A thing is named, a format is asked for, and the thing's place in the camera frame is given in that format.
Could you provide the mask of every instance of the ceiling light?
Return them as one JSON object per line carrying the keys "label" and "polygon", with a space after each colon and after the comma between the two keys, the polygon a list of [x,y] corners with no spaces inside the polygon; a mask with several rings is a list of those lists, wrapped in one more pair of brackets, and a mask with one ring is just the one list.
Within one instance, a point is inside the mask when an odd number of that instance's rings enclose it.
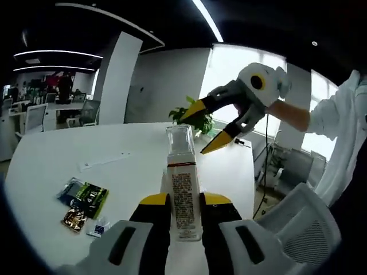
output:
{"label": "ceiling light", "polygon": [[81,67],[72,67],[72,66],[31,66],[31,67],[24,67],[24,68],[14,69],[13,72],[15,72],[17,70],[27,70],[27,69],[36,69],[36,68],[65,68],[65,69],[91,70],[91,71],[94,72],[93,69],[81,68]]}
{"label": "ceiling light", "polygon": [[195,6],[198,8],[198,10],[201,12],[202,16],[204,16],[206,23],[208,23],[209,27],[212,29],[212,32],[217,38],[218,42],[223,42],[223,38],[219,33],[219,30],[214,23],[212,17],[210,16],[209,12],[205,8],[204,4],[200,0],[192,0],[195,4]]}
{"label": "ceiling light", "polygon": [[17,56],[22,56],[23,54],[30,54],[30,53],[74,53],[74,54],[80,54],[82,56],[91,56],[91,57],[96,57],[96,58],[101,58],[101,59],[103,58],[102,56],[96,56],[90,53],[72,52],[71,50],[31,50],[29,52],[16,53],[13,56],[17,57]]}
{"label": "ceiling light", "polygon": [[25,61],[27,64],[39,64],[41,61],[38,58],[28,59]]}

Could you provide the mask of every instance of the round table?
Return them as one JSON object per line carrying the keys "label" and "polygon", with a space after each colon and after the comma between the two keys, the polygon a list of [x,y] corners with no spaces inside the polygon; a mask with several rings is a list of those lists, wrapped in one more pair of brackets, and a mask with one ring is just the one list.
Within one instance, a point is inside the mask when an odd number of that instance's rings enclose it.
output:
{"label": "round table", "polygon": [[[22,138],[7,173],[5,195],[21,231],[50,268],[79,262],[94,240],[85,228],[75,234],[60,223],[68,207],[56,195],[64,184],[74,176],[109,189],[100,215],[112,224],[128,220],[140,200],[161,190],[168,153],[165,129],[171,125],[99,125]],[[208,192],[227,196],[243,218],[251,218],[255,192],[251,146],[231,144],[201,155],[198,152],[205,144],[195,141],[200,185]],[[121,152],[130,156],[83,172],[78,167],[79,163],[114,158]],[[166,274],[202,274],[205,266],[201,242],[171,243]]]}

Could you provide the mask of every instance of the white pillar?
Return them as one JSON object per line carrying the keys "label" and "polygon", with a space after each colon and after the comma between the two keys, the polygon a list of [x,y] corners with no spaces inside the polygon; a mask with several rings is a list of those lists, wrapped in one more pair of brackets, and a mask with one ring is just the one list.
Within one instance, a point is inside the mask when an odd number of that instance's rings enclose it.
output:
{"label": "white pillar", "polygon": [[99,124],[124,123],[131,76],[141,46],[142,40],[124,32],[120,33],[111,54],[106,74],[98,76],[98,78],[104,79],[101,89]]}

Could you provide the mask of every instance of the yellow tip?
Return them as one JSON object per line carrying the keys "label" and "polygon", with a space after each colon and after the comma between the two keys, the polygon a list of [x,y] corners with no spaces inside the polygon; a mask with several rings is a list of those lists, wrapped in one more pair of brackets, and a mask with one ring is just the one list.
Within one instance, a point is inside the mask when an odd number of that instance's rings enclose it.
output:
{"label": "yellow tip", "polygon": [[232,140],[233,139],[230,135],[228,135],[225,131],[221,131],[211,142],[209,142],[207,146],[204,147],[203,150],[201,150],[201,153],[204,155],[213,152],[219,148],[226,146]]}
{"label": "yellow tip", "polygon": [[165,205],[167,193],[159,193],[145,197],[139,202],[140,205]]}
{"label": "yellow tip", "polygon": [[204,196],[206,205],[225,205],[232,203],[230,199],[220,194],[204,192]]}
{"label": "yellow tip", "polygon": [[181,117],[180,120],[183,121],[184,119],[187,119],[189,116],[192,116],[193,114],[205,109],[206,107],[204,103],[201,100],[197,100],[193,105],[190,106],[190,108],[186,111],[186,113],[184,113],[184,115]]}

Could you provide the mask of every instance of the gold foil package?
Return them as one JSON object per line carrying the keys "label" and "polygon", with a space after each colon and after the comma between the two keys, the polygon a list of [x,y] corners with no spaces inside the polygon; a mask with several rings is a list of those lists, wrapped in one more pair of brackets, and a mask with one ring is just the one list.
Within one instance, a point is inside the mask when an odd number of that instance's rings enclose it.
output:
{"label": "gold foil package", "polygon": [[75,233],[79,233],[87,221],[87,216],[84,215],[83,211],[78,209],[70,209],[64,219],[61,221],[63,225],[71,229]]}

